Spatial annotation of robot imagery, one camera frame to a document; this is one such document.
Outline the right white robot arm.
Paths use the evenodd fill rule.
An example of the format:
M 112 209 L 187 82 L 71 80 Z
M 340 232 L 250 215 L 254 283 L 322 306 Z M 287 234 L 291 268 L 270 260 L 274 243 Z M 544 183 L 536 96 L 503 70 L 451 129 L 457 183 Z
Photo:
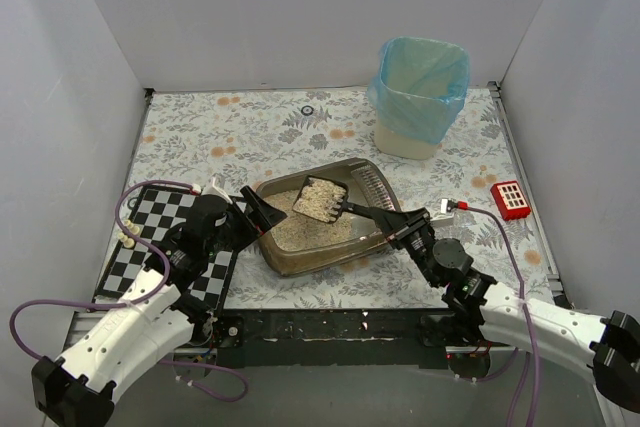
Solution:
M 436 238 L 424 208 L 374 208 L 371 216 L 387 242 L 409 254 L 427 283 L 443 289 L 456 335 L 507 344 L 551 361 L 591 381 L 619 407 L 639 410 L 639 323 L 633 316 L 584 314 L 524 299 L 475 269 L 458 240 Z

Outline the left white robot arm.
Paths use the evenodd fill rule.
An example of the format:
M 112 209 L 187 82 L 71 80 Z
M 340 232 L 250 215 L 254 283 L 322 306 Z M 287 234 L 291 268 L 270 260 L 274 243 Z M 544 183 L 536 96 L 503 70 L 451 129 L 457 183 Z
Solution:
M 285 212 L 241 190 L 247 207 L 213 187 L 184 221 L 150 243 L 126 292 L 84 337 L 31 370 L 36 407 L 59 426 L 103 426 L 121 395 L 174 349 L 213 336 L 215 314 L 190 294 L 221 252 L 239 252 L 281 223 Z

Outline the black litter scoop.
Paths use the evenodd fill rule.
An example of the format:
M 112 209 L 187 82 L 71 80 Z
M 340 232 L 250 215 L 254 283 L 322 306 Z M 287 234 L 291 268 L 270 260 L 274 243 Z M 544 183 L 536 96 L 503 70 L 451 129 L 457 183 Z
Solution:
M 344 213 L 373 219 L 369 207 L 349 201 L 347 184 L 312 175 L 305 177 L 292 210 L 324 224 L 336 223 Z

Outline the grey litter clump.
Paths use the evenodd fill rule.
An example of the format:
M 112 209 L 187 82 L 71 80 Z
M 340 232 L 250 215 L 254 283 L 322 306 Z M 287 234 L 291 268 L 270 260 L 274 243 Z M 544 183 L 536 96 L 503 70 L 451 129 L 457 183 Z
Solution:
M 307 177 L 292 209 L 310 219 L 332 224 L 340 217 L 346 198 L 346 187 L 331 180 Z

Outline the brown plastic litter box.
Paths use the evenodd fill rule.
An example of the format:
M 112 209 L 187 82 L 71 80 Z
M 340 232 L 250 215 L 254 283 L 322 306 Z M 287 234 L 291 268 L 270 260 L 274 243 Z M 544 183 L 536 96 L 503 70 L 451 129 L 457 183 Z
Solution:
M 351 158 L 300 171 L 263 183 L 257 194 L 287 218 L 258 240 L 269 267 L 292 277 L 344 264 L 386 248 L 376 224 L 345 214 L 334 224 L 323 224 L 292 211 L 306 176 L 343 182 L 351 202 L 388 210 L 400 208 L 398 199 L 380 169 L 370 160 Z

